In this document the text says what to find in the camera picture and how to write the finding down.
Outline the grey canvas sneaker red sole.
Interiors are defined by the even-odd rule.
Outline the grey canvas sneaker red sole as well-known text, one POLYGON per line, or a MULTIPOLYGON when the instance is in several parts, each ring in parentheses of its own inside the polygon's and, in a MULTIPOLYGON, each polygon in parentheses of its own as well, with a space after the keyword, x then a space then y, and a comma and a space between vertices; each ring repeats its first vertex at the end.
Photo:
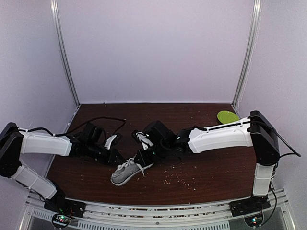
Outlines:
MULTIPOLYGON (((147 170, 148 168, 152 167, 153 164, 144 167, 144 170, 147 170)), ((135 172, 134 174, 128 174, 128 172, 122 172, 115 170, 114 173, 111 175, 110 181, 115 186, 123 186, 125 185, 133 176, 136 174, 141 173, 140 171, 135 172)))

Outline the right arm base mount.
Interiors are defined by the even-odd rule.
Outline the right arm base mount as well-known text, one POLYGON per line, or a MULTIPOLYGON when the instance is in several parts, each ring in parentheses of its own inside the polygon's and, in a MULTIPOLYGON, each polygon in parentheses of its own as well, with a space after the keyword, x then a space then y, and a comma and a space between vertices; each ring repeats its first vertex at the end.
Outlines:
POLYGON ((247 215, 255 212, 260 212, 270 208, 268 196, 258 197, 251 196, 249 198, 232 201, 229 203, 230 211, 233 217, 247 215))

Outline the white shoelace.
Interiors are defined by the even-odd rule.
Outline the white shoelace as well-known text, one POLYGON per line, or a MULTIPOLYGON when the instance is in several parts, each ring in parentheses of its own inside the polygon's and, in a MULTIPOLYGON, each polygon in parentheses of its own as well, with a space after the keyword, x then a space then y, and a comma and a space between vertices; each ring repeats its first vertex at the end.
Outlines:
POLYGON ((117 171, 120 173, 128 172, 128 174, 134 174, 135 172, 140 171, 144 175, 144 168, 140 164, 135 163, 134 157, 129 158, 125 163, 119 165, 117 171))

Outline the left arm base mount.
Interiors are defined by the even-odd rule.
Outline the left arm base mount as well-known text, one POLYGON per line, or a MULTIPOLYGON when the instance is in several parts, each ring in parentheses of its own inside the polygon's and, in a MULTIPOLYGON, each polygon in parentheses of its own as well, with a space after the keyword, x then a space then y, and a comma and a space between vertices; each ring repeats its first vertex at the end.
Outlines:
POLYGON ((66 198, 63 190, 58 189, 55 195, 50 199, 44 200, 44 209, 64 214, 70 217, 82 218, 86 204, 84 202, 75 201, 66 198))

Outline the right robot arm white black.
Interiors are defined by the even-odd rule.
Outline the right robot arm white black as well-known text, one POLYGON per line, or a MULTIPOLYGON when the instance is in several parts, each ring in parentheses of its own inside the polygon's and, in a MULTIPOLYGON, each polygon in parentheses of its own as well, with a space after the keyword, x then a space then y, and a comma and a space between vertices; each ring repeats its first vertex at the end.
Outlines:
POLYGON ((249 211, 257 211, 268 194, 275 165, 280 158, 276 129, 260 111, 236 122, 200 127, 194 126, 175 134, 161 121, 151 122, 143 131, 135 130, 132 137, 142 144, 135 162, 149 166, 169 155, 202 153, 208 150, 231 147, 253 147, 256 169, 252 197, 246 200, 249 211))

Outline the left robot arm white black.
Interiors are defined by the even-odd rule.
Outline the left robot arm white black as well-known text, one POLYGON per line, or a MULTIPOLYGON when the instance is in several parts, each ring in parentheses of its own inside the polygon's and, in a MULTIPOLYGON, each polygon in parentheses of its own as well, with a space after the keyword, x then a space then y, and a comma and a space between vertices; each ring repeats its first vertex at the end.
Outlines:
POLYGON ((9 122, 0 133, 0 174, 37 192, 56 211, 64 213, 69 209, 65 193, 54 182, 27 165, 30 156, 88 157, 106 165, 123 163, 124 158, 114 148, 121 139, 121 134, 113 134, 99 144, 103 134, 105 131, 92 123, 86 124, 83 131, 70 135, 54 134, 43 127, 21 129, 9 122))

